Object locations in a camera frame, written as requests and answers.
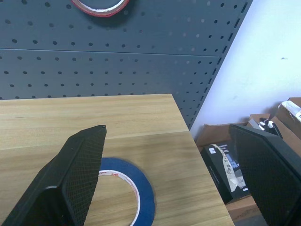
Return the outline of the brown cardboard box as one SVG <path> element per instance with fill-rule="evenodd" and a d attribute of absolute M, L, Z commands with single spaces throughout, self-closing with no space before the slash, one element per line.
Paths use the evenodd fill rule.
<path fill-rule="evenodd" d="M 228 124 L 205 125 L 196 141 L 196 144 L 200 152 L 204 146 L 226 141 L 231 141 Z M 233 222 L 239 222 L 243 219 L 260 214 L 260 211 L 250 194 L 225 205 Z"/>

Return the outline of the grey pegboard panel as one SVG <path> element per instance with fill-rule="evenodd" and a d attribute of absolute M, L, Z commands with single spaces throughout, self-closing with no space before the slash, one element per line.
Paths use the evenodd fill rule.
<path fill-rule="evenodd" d="M 189 128 L 253 0 L 0 0 L 0 100 L 172 94 Z"/>

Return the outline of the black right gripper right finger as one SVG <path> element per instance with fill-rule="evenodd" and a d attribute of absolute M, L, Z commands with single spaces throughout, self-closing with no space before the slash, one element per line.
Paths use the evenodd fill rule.
<path fill-rule="evenodd" d="M 301 226 L 301 157 L 279 136 L 230 125 L 245 183 L 269 226 Z"/>

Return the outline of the open cardboard box with parts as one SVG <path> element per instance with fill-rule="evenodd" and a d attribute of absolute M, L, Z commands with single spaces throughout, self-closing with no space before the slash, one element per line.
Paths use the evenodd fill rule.
<path fill-rule="evenodd" d="M 261 118 L 274 122 L 283 140 L 301 156 L 301 97 L 291 97 L 280 103 L 274 116 L 270 114 L 252 114 L 248 127 L 259 128 Z"/>

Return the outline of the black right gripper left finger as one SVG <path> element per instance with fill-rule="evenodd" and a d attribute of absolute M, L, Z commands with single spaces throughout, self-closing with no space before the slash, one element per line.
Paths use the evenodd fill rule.
<path fill-rule="evenodd" d="M 98 181 L 106 126 L 70 136 L 1 226 L 83 226 Z"/>

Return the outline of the black product box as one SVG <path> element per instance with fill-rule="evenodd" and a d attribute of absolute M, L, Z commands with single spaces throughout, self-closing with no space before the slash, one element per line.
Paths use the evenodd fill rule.
<path fill-rule="evenodd" d="M 231 141 L 204 146 L 200 154 L 225 204 L 250 194 Z"/>

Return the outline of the red tape roll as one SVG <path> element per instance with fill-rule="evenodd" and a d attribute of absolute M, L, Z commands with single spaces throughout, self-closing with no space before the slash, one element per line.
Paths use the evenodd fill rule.
<path fill-rule="evenodd" d="M 130 0 L 71 0 L 84 13 L 95 17 L 111 17 L 120 12 Z"/>

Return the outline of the blue tape roll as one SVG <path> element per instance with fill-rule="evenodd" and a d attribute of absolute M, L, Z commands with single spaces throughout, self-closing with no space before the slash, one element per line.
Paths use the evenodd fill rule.
<path fill-rule="evenodd" d="M 136 165 L 119 158 L 102 158 L 99 176 L 116 176 L 132 187 L 137 200 L 137 211 L 129 226 L 152 226 L 156 211 L 154 191 L 145 174 Z"/>

